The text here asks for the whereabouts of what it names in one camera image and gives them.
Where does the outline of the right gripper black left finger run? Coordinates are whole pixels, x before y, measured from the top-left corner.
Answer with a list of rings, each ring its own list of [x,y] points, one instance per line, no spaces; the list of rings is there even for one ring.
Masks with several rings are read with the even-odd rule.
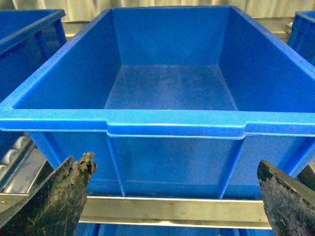
[[[2,236],[72,236],[96,172],[95,154],[68,157],[27,197],[0,214]]]

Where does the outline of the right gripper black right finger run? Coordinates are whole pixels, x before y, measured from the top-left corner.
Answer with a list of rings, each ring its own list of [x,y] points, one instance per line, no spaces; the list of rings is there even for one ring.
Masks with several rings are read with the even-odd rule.
[[[315,192],[266,160],[257,177],[268,222],[276,236],[315,234]]]

